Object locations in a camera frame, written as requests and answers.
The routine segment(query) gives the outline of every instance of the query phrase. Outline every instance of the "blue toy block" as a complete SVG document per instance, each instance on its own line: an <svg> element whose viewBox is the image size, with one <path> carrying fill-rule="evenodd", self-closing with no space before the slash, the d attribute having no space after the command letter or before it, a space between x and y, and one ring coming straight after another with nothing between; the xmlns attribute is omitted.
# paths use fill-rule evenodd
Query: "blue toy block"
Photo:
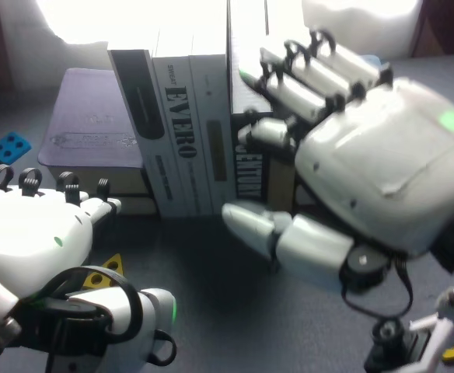
<svg viewBox="0 0 454 373"><path fill-rule="evenodd" d="M0 140L0 163L11 165L31 148L27 140L15 132L10 132Z"/></svg>

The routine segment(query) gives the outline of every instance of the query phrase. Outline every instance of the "green light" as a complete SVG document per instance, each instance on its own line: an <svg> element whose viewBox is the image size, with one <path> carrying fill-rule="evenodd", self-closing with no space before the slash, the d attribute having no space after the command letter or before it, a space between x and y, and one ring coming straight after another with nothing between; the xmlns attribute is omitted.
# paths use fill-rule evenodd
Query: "green light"
<svg viewBox="0 0 454 373"><path fill-rule="evenodd" d="M172 323L175 324L175 318L177 317L177 301L173 299L173 313L172 313Z"/></svg>
<svg viewBox="0 0 454 373"><path fill-rule="evenodd" d="M454 110L445 111L439 117L439 123L448 131L454 132Z"/></svg>

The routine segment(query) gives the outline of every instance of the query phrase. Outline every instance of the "robotic hand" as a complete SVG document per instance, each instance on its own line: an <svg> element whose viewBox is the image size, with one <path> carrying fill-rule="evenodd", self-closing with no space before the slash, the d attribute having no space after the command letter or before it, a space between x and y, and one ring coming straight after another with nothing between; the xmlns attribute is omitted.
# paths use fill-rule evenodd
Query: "robotic hand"
<svg viewBox="0 0 454 373"><path fill-rule="evenodd" d="M89 198L71 173L49 190L39 189L38 169L23 171L17 186L9 186L10 166L0 165L2 172L0 354L6 347L48 352L46 371L57 373L132 373L146 362L170 364L175 298L162 289L136 291L116 272L86 266L93 237L120 212L120 201L108 197L108 180ZM110 278L112 287L79 291L91 272ZM165 341L172 349L161 359Z"/></svg>
<svg viewBox="0 0 454 373"><path fill-rule="evenodd" d="M226 204L229 230L302 279L341 291L378 319L368 373L433 372L454 344L454 289L437 313L412 322L406 261L431 252L454 271L454 105L407 78L393 79L336 43L325 30L268 40L239 64L243 81L281 119L246 115L246 147L294 163L324 217L273 212L250 201ZM410 295L396 315L350 303L348 291L379 285L391 264Z"/></svg>

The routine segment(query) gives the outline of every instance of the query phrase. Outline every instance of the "gray tabletop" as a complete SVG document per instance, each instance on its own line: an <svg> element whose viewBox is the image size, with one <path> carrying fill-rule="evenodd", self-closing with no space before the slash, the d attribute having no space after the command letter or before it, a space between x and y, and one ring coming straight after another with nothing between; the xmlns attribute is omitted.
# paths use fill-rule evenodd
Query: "gray tabletop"
<svg viewBox="0 0 454 373"><path fill-rule="evenodd" d="M401 72L400 63L395 65ZM38 146L54 100L55 92L0 97L0 137L18 131L33 146L15 163L17 172L38 167ZM43 186L53 186L49 172L41 169ZM111 240L95 251L93 262L103 263L115 253L122 255L124 274L137 288L165 288L177 298L177 359L169 367L146 371L363 371L373 320L352 312L338 294L284 272L270 274L267 263L231 237L216 218L166 223L121 218ZM410 262L408 269L415 300L406 322L433 313L439 292L454 285L454 277L430 256ZM391 273L379 288L356 300L393 312L403 308L407 295ZM36 351L9 350L0 357L0 371L44 371L45 361L45 354ZM441 366L437 371L454 368Z"/></svg>

